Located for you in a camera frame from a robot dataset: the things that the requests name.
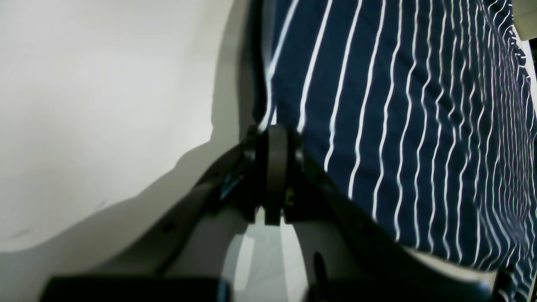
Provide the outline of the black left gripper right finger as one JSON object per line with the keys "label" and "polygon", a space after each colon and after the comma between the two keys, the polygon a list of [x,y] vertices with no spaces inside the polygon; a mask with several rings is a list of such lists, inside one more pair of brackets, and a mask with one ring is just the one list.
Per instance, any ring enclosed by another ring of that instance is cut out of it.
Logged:
{"label": "black left gripper right finger", "polygon": [[265,223],[292,225],[309,302],[491,302],[493,291],[427,266],[338,191],[298,134],[265,132]]}

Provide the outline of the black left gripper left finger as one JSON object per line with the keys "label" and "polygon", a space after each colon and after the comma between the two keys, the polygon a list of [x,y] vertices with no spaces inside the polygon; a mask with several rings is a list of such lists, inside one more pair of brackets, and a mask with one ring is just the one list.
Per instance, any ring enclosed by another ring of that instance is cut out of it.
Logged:
{"label": "black left gripper left finger", "polygon": [[50,279],[42,302],[230,302],[222,270],[236,235],[266,201],[267,132],[218,158],[190,192],[119,254]]}

